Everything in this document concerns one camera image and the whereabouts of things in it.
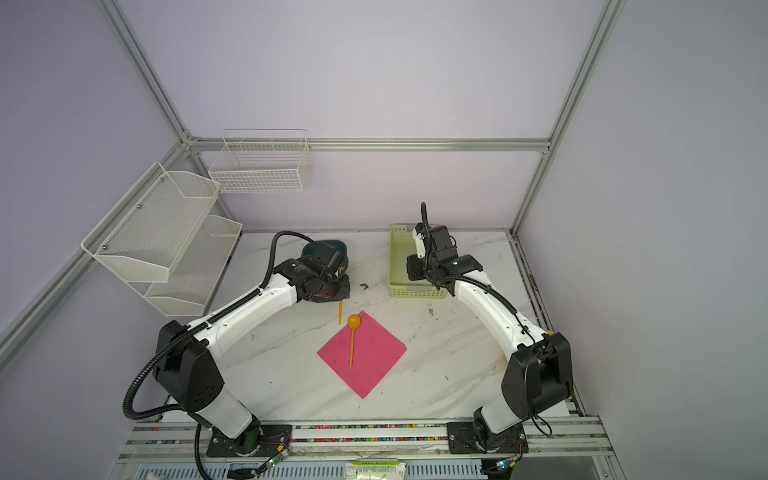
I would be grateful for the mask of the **yellow plastic spoon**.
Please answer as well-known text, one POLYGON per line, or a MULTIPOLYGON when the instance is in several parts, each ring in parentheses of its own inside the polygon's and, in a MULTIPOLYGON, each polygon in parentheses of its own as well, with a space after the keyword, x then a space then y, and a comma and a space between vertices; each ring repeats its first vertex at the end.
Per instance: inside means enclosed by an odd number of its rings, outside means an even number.
POLYGON ((349 370, 354 367, 356 331, 361 326, 361 318, 357 314, 350 315, 347 319, 347 327, 350 330, 349 346, 349 370))

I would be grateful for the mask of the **pink paper napkin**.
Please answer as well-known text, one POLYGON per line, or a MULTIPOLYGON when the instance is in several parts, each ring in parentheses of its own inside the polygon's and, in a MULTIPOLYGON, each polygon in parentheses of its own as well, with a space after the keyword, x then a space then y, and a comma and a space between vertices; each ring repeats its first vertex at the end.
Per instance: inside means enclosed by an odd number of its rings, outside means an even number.
POLYGON ((407 351, 406 345, 368 313, 361 311, 354 367, 349 370, 350 330, 344 326, 317 354, 361 399, 365 399, 407 351))

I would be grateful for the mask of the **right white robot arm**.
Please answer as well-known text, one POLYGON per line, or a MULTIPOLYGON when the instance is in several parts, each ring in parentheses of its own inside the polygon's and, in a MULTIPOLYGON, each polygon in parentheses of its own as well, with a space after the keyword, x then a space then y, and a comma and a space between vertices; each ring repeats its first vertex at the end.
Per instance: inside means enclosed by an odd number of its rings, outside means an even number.
POLYGON ((514 427, 573 394, 571 347, 560 333, 529 321, 492 284, 484 267, 461 255, 443 225, 426 221, 412 230, 416 252, 406 260, 411 280, 446 290, 474 313, 507 357, 500 393, 476 410, 473 436, 481 450, 497 451, 514 427))

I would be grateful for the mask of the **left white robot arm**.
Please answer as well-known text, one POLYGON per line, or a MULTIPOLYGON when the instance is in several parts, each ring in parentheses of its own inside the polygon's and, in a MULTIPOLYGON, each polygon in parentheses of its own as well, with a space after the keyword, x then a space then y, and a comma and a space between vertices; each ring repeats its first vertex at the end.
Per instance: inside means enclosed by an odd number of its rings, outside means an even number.
POLYGON ((309 240, 297 258, 276 261, 273 237, 267 272, 253 290, 187 325, 166 324, 158 336, 155 381, 199 424, 241 444, 262 434, 258 418, 228 389, 220 362, 228 350, 270 317, 300 302, 333 303, 350 296, 347 246, 309 240))

